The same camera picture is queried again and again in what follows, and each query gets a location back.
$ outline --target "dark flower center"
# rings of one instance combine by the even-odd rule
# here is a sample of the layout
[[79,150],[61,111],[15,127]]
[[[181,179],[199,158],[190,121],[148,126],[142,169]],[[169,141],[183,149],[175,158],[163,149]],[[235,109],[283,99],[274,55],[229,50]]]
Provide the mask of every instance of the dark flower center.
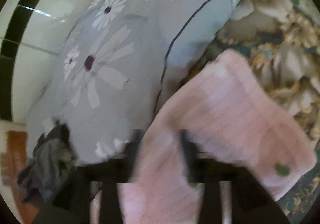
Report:
[[111,12],[111,7],[107,7],[104,9],[105,14],[108,14],[109,12]]
[[92,69],[93,62],[94,62],[94,57],[91,55],[85,59],[84,67],[87,71],[90,71]]

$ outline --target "floral bedspread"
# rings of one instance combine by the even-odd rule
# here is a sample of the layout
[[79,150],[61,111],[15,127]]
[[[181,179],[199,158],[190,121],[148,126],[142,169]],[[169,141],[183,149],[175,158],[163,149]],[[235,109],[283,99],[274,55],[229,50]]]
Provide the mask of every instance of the floral bedspread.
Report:
[[317,165],[278,201],[290,222],[300,223],[320,193],[320,13],[312,0],[241,0],[184,83],[229,47],[247,57],[316,150]]

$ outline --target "floral pillowcase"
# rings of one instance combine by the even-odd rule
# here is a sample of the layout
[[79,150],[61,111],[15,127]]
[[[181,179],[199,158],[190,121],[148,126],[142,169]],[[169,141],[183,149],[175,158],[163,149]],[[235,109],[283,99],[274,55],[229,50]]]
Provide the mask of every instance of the floral pillowcase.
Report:
[[27,121],[28,154],[44,118],[65,121],[79,160],[117,151],[147,129],[239,0],[94,0],[61,49]]

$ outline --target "bed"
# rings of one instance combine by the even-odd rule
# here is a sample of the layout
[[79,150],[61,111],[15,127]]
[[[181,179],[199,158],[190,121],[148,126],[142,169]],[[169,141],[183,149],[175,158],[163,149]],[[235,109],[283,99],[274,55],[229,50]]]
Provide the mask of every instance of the bed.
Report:
[[[53,118],[68,124],[80,162],[112,156],[133,129],[148,128],[181,81],[232,47],[247,57],[269,96],[293,109],[319,158],[319,25],[312,0],[92,0],[28,116],[27,154],[43,121]],[[270,74],[282,44],[301,48],[297,62],[307,59],[316,74],[303,71],[275,85]],[[318,163],[278,201],[291,223],[308,212],[319,183]]]

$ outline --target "wooden furniture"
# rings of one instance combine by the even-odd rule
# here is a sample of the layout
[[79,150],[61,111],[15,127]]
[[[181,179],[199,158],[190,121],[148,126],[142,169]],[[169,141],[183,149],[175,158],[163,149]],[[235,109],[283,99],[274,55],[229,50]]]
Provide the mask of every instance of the wooden furniture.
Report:
[[7,132],[7,153],[1,155],[2,182],[10,186],[13,198],[24,224],[31,224],[38,209],[31,204],[23,203],[16,183],[16,175],[27,165],[26,142],[27,133]]

